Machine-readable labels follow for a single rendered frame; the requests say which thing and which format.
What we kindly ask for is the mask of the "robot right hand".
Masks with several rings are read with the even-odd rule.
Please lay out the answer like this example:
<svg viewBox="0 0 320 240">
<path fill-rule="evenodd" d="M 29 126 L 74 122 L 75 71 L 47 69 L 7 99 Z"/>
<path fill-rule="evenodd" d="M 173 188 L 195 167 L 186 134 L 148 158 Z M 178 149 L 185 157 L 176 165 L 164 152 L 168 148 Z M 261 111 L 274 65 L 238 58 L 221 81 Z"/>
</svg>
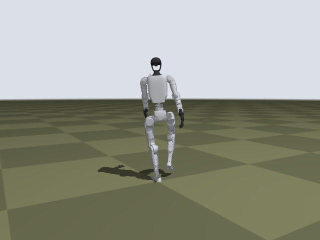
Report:
<svg viewBox="0 0 320 240">
<path fill-rule="evenodd" d="M 184 113 L 183 113 L 183 110 L 181 108 L 178 111 L 179 111 L 178 115 L 181 118 L 181 124 L 180 124 L 179 128 L 182 128 L 184 126 Z"/>
</svg>

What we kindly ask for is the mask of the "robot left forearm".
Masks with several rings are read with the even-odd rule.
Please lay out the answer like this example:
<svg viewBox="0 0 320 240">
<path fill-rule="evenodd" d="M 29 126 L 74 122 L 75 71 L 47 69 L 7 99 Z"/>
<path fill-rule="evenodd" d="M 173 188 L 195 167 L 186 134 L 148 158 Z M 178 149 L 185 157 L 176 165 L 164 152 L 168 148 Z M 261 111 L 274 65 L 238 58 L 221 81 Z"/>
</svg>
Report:
<svg viewBox="0 0 320 240">
<path fill-rule="evenodd" d="M 141 97 L 142 97 L 143 110 L 145 110 L 145 109 L 149 110 L 148 99 L 143 99 L 143 94 L 141 95 Z"/>
</svg>

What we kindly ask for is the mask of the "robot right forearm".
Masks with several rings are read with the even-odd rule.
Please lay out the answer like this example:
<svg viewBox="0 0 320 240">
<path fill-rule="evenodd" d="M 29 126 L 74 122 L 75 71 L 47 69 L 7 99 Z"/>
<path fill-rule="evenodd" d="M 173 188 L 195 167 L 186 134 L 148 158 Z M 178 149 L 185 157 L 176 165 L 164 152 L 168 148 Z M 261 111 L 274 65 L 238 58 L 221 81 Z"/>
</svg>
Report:
<svg viewBox="0 0 320 240">
<path fill-rule="evenodd" d="M 181 97 L 180 97 L 180 94 L 179 92 L 177 92 L 177 98 L 174 99 L 174 102 L 175 102 L 175 105 L 176 105 L 176 108 L 177 108 L 177 112 L 179 114 L 179 109 L 182 109 L 182 103 L 181 103 Z M 182 109 L 182 112 L 184 112 L 184 110 Z"/>
</svg>

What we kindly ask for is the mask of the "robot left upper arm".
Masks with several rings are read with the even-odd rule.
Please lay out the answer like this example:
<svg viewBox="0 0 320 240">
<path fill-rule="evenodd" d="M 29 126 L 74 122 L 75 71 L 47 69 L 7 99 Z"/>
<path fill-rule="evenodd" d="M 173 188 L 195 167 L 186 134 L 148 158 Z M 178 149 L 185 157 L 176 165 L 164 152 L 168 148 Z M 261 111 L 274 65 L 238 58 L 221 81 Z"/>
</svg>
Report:
<svg viewBox="0 0 320 240">
<path fill-rule="evenodd" d="M 140 81 L 142 97 L 144 100 L 149 98 L 149 94 L 147 93 L 147 79 L 148 77 L 143 77 Z"/>
</svg>

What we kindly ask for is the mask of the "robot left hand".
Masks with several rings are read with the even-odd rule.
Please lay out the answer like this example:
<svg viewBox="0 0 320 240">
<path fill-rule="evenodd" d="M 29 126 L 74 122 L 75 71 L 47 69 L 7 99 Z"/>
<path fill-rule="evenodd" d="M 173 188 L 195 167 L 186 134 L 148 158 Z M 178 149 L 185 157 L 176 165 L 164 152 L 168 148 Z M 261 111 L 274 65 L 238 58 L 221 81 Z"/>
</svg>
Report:
<svg viewBox="0 0 320 240">
<path fill-rule="evenodd" d="M 146 109 L 143 109 L 143 113 L 144 113 L 145 118 L 148 116 L 147 112 L 148 112 L 148 109 L 147 109 L 147 108 L 146 108 Z"/>
</svg>

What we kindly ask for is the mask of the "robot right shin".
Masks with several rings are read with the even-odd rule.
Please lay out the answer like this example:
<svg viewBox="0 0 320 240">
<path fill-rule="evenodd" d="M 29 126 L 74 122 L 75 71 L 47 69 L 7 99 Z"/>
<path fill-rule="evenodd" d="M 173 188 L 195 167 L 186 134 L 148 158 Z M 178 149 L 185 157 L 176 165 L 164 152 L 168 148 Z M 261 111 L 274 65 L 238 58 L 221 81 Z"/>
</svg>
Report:
<svg viewBox="0 0 320 240">
<path fill-rule="evenodd" d="M 173 134 L 172 141 L 168 141 L 168 145 L 167 145 L 168 162 L 171 162 L 171 163 L 172 163 L 172 156 L 173 156 L 174 148 L 175 148 L 175 137 L 176 137 L 176 135 Z"/>
</svg>

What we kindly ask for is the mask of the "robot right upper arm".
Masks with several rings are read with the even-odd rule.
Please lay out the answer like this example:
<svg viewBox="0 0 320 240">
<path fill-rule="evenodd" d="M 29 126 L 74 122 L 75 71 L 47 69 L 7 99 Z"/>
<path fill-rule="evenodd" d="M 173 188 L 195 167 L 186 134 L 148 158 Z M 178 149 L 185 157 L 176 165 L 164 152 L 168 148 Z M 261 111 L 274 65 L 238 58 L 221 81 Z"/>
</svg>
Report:
<svg viewBox="0 0 320 240">
<path fill-rule="evenodd" d="M 178 97 L 177 94 L 177 85 L 175 79 L 172 75 L 166 75 L 167 82 L 169 83 L 170 89 L 172 91 L 172 98 L 175 99 Z"/>
</svg>

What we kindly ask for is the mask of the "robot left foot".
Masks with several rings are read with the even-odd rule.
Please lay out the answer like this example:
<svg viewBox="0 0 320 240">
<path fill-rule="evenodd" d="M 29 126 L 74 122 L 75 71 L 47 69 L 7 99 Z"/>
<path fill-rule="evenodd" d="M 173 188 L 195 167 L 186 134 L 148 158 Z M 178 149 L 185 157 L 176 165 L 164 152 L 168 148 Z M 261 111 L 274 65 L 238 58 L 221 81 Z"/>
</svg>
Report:
<svg viewBox="0 0 320 240">
<path fill-rule="evenodd" d="M 156 182 L 162 182 L 162 179 L 160 177 L 157 176 L 157 178 L 155 176 L 151 177 L 153 180 L 155 180 Z"/>
</svg>

